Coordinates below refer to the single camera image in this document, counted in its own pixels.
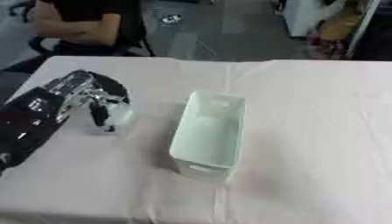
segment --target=floor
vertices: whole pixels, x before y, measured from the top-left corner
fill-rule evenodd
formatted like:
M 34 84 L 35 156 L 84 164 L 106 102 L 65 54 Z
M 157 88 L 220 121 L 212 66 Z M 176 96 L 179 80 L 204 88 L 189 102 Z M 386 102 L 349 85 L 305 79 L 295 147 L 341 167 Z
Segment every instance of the floor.
M 37 55 L 27 45 L 34 36 L 32 25 L 22 23 L 21 17 L 8 15 L 9 6 L 18 1 L 0 1 L 0 68 Z M 270 3 L 273 0 L 216 1 L 211 5 L 143 0 L 149 40 L 157 55 L 212 61 L 306 58 L 304 41 L 288 36 L 284 20 L 273 13 Z M 181 14 L 182 22 L 161 26 L 159 19 L 172 13 Z M 0 83 L 13 82 L 10 79 L 14 76 L 0 74 Z

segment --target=white plastic container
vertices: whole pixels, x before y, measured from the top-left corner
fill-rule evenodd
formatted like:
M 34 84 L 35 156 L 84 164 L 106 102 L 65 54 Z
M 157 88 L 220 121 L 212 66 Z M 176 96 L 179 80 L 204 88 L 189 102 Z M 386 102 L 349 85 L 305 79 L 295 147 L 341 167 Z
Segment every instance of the white plastic container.
M 170 154 L 182 175 L 221 184 L 238 160 L 245 101 L 224 94 L 191 94 Z

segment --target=office chair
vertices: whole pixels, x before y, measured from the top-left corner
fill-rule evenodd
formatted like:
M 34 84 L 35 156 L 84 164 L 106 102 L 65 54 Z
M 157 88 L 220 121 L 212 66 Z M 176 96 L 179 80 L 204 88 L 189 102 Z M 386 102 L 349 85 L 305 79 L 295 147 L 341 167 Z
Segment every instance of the office chair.
M 36 51 L 37 53 L 40 54 L 48 54 L 50 53 L 52 50 L 47 49 L 43 46 L 43 42 L 46 38 L 42 38 L 42 37 L 35 37 L 32 38 L 29 41 L 29 46 L 31 49 L 33 49 L 34 51 Z M 144 36 L 141 38 L 141 40 L 139 42 L 136 42 L 132 45 L 123 45 L 123 46 L 119 46 L 116 48 L 115 50 L 115 55 L 114 56 L 142 56 L 140 54 L 134 53 L 132 52 L 132 48 L 140 48 L 143 49 L 143 46 L 145 47 L 145 49 L 147 50 L 147 52 L 149 53 L 150 57 L 156 57 L 157 55 L 154 53 L 154 51 L 152 50 L 150 43 L 147 41 L 147 38 Z
M 15 17 L 17 15 L 15 10 L 18 8 L 23 8 L 22 11 L 23 22 L 27 23 L 29 22 L 29 18 L 28 18 L 29 12 L 32 10 L 32 8 L 34 8 L 34 6 L 35 6 L 35 0 L 27 0 L 22 3 L 16 3 L 9 8 L 10 16 Z

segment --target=robotic arm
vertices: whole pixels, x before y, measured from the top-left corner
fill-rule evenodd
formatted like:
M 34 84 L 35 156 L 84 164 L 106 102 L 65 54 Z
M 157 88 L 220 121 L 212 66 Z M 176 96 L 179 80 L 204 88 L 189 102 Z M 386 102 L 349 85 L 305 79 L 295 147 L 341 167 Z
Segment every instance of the robotic arm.
M 88 105 L 108 132 L 131 115 L 125 87 L 107 76 L 78 70 L 7 103 L 0 110 L 0 174 L 23 163 L 76 109 Z

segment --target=table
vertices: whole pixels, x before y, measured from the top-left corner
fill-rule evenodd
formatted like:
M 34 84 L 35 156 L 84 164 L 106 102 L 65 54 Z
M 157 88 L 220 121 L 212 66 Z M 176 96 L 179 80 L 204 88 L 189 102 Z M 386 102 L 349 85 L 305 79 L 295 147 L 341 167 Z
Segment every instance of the table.
M 55 57 L 16 95 L 79 68 L 129 89 L 129 134 L 105 136 L 79 110 L 0 178 L 0 221 L 392 221 L 391 63 Z M 167 154 L 195 89 L 247 100 L 240 163 L 224 187 L 175 174 Z

